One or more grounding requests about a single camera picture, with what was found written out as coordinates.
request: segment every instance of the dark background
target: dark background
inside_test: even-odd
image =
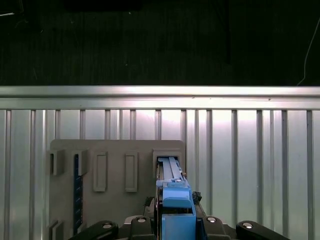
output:
[[[296,86],[320,17],[319,0],[124,1],[0,17],[0,85]],[[319,66],[320,29],[301,86],[319,85]]]

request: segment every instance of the corrugated metal wall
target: corrugated metal wall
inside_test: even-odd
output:
[[[0,110],[0,240],[42,239],[53,139],[182,140],[208,215],[320,240],[318,110]]]

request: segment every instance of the blue 3d printed part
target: blue 3d printed part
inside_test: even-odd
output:
[[[83,178],[79,176],[79,155],[74,155],[73,168],[73,235],[83,222]]]
[[[156,181],[162,189],[162,240],[195,240],[196,209],[192,190],[182,175],[178,160],[174,157],[159,157],[157,164],[162,165],[163,179]],[[176,210],[166,213],[165,210]]]

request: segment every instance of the metal fence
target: metal fence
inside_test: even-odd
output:
[[[53,139],[182,140],[207,214],[320,240],[320,88],[0,88],[0,240],[40,240]]]

